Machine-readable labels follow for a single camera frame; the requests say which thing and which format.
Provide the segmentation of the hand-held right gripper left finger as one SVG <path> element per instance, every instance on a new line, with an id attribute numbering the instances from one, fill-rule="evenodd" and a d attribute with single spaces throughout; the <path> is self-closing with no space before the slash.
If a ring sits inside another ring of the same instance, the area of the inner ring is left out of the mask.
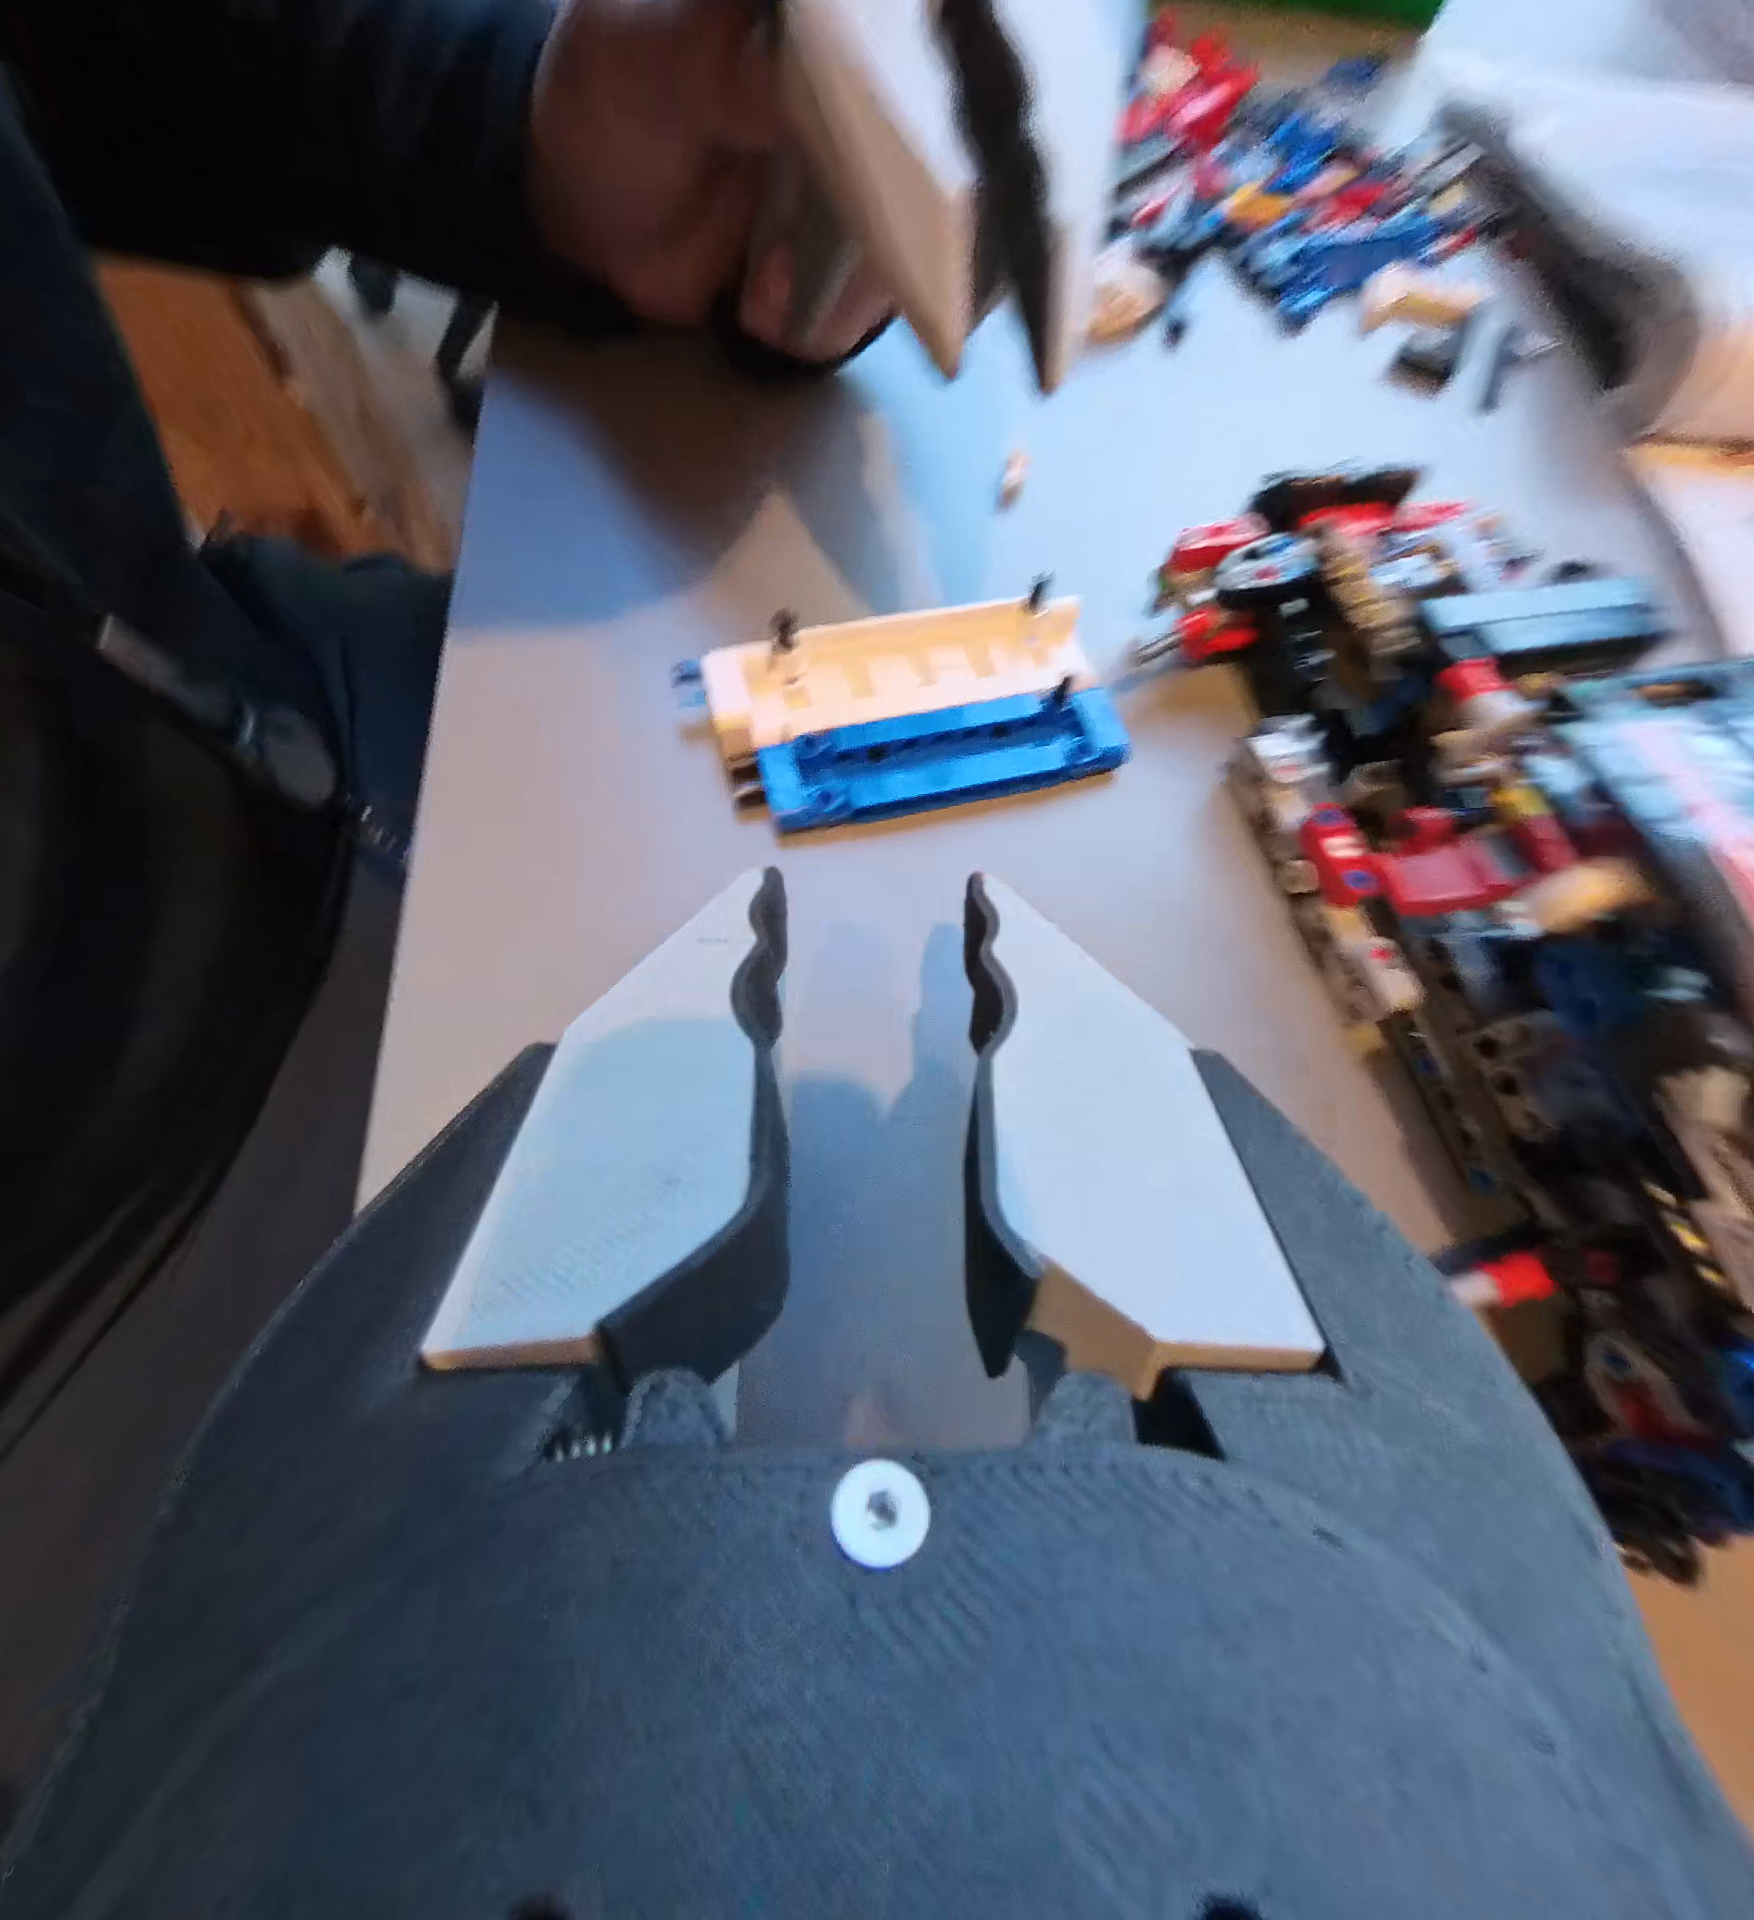
<path id="1" fill-rule="evenodd" d="M 432 1374 L 728 1379 L 791 1290 L 791 903 L 746 870 L 564 1029 L 421 1341 Z"/>

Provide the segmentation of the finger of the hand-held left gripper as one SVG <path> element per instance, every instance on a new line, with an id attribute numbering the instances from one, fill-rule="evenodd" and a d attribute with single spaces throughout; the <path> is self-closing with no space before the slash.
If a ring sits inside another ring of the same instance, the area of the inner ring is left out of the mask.
<path id="1" fill-rule="evenodd" d="M 978 321 L 977 171 L 941 5 L 785 3 L 779 83 L 796 150 L 884 267 L 898 319 L 954 378 Z"/>
<path id="2" fill-rule="evenodd" d="M 974 169 L 974 300 L 1011 305 L 1040 392 L 1064 387 L 1083 348 L 1143 33 L 1131 3 L 941 7 Z"/>

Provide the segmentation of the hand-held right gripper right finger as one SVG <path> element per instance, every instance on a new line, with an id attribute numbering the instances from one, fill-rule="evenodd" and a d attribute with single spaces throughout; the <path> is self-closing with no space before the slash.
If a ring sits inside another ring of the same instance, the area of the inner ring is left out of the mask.
<path id="1" fill-rule="evenodd" d="M 987 1379 L 1027 1348 L 1147 1404 L 1165 1376 L 1329 1358 L 1199 1047 L 1000 877 L 969 877 L 962 1293 Z"/>

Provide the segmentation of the white and blue brick panel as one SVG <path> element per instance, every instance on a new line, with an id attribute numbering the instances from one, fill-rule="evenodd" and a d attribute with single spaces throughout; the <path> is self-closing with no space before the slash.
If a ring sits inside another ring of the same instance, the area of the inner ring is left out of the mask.
<path id="1" fill-rule="evenodd" d="M 807 624 L 673 666 L 741 806 L 785 837 L 1103 780 L 1131 730 L 1048 575 L 1017 597 Z"/>

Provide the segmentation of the person's left forearm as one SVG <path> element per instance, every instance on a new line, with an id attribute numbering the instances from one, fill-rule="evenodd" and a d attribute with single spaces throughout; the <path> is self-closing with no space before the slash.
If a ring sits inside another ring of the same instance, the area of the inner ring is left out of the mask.
<path id="1" fill-rule="evenodd" d="M 0 3 L 0 99 L 100 253 L 232 276 L 331 251 L 557 317 L 537 3 Z"/>

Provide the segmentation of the grey desk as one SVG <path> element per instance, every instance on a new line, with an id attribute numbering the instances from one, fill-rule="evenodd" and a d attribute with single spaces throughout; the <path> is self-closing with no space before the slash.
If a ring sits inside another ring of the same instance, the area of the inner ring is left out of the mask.
<path id="1" fill-rule="evenodd" d="M 1700 1592 L 1574 1530 L 1622 1662 L 1530 1524 L 1562 1449 L 1414 1239 L 1466 1202 L 1400 1078 L 1330 1020 L 1223 791 L 1226 678 L 1131 684 L 1113 780 L 779 847 L 670 668 L 765 628 L 1053 573 L 1120 666 L 1181 525 L 1315 462 L 1429 462 L 1566 561 L 1695 601 L 1558 366 L 1500 413 L 1382 382 L 1229 286 L 1182 348 L 1036 401 L 1017 340 L 945 387 L 889 340 L 750 396 L 691 348 L 499 343 L 360 1194 L 524 1044 L 759 863 L 791 900 L 791 1293 L 719 1459 L 547 1470 L 399 1589 L 394 1680 L 447 1707 L 414 1843 L 482 1845 L 482 1912 L 577 1916 L 1754 1916 L 1693 1846 L 1754 1815 L 1754 1543 Z M 1028 455 L 1000 511 L 1007 456 Z M 1206 1452 L 1027 1444 L 972 1348 L 965 889 L 1000 877 L 1315 1149 L 1330 1362 L 1200 1382 Z"/>

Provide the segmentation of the person's left hand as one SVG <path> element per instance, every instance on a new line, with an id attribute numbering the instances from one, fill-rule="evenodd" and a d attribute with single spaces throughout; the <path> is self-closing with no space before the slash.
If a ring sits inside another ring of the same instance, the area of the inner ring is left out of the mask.
<path id="1" fill-rule="evenodd" d="M 794 265 L 762 238 L 789 124 L 765 5 L 564 5 L 528 107 L 528 205 L 551 253 L 641 324 L 726 319 L 808 365 Z"/>

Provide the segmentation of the pile of loose toy bricks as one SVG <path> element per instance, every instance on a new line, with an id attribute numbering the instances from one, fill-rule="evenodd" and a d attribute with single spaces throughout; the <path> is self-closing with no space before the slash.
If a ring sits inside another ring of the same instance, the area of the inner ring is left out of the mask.
<path id="1" fill-rule="evenodd" d="M 1219 31 L 1189 33 L 1154 9 L 1119 121 L 1087 346 L 1152 327 L 1179 346 L 1189 282 L 1217 263 L 1283 334 L 1340 306 L 1363 334 L 1399 334 L 1388 373 L 1414 392 L 1451 387 L 1488 330 L 1479 407 L 1494 410 L 1513 370 L 1550 344 L 1522 321 L 1494 322 L 1492 288 L 1471 267 L 1500 231 L 1481 149 L 1441 129 L 1378 143 L 1363 109 L 1384 74 L 1384 57 L 1350 55 L 1284 89 Z"/>

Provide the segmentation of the black office chair base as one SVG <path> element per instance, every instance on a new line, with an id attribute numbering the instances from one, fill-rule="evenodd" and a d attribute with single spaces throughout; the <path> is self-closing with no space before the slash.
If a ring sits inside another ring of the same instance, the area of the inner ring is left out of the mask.
<path id="1" fill-rule="evenodd" d="M 344 280 L 368 321 L 383 324 L 394 315 L 405 276 L 389 265 L 363 253 L 349 253 Z M 436 387 L 452 421 L 469 438 L 476 436 L 487 385 L 484 373 L 474 366 L 474 355 L 494 313 L 488 300 L 456 292 L 432 351 Z"/>

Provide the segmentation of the toy brick race car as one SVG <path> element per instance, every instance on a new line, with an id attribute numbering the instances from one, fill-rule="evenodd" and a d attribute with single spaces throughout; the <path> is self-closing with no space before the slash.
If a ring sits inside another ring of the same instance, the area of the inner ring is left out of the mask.
<path id="1" fill-rule="evenodd" d="M 1410 467 L 1182 528 L 1143 666 L 1232 668 L 1231 791 L 1343 1020 L 1492 1237 L 1445 1261 L 1626 1561 L 1754 1534 L 1754 655 L 1655 666 L 1655 589 L 1543 570 Z"/>

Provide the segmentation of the person's dark jacket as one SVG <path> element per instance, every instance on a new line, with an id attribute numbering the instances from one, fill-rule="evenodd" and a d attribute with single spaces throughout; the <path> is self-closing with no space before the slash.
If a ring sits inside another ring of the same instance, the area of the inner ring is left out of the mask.
<path id="1" fill-rule="evenodd" d="M 452 580 L 190 530 L 100 251 L 144 186 L 51 147 L 0 55 L 0 1324 L 89 1307 L 194 1212 L 409 852 Z"/>

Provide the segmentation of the folded instruction booklet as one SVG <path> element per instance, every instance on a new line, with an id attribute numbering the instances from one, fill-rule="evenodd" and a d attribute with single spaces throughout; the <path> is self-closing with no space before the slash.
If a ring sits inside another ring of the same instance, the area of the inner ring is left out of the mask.
<path id="1" fill-rule="evenodd" d="M 1754 446 L 1754 5 L 1443 5 L 1417 89 L 1618 428 Z"/>

